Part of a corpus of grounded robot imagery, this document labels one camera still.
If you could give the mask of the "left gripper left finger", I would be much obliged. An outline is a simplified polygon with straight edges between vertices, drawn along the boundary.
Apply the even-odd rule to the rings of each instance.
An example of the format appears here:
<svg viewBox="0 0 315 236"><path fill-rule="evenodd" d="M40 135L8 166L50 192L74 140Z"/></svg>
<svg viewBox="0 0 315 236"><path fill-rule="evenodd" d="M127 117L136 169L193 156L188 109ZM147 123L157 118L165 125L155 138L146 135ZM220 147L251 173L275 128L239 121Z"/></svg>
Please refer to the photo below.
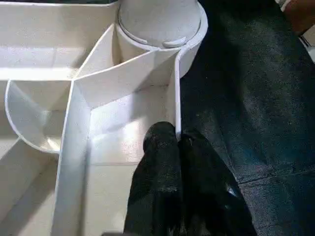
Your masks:
<svg viewBox="0 0 315 236"><path fill-rule="evenodd" d="M153 124L143 140L144 155L130 187L124 233L178 236L182 222L182 179L174 126Z"/></svg>

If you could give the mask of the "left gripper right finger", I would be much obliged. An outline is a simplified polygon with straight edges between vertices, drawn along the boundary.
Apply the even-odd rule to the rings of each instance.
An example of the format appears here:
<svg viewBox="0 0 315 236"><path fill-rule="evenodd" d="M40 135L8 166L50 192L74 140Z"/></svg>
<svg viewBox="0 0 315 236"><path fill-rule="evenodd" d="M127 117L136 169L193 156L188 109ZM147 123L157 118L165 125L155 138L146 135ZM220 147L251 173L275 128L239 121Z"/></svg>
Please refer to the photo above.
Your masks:
<svg viewBox="0 0 315 236"><path fill-rule="evenodd" d="M189 236L255 236L249 207L233 173L197 130L178 143Z"/></svg>

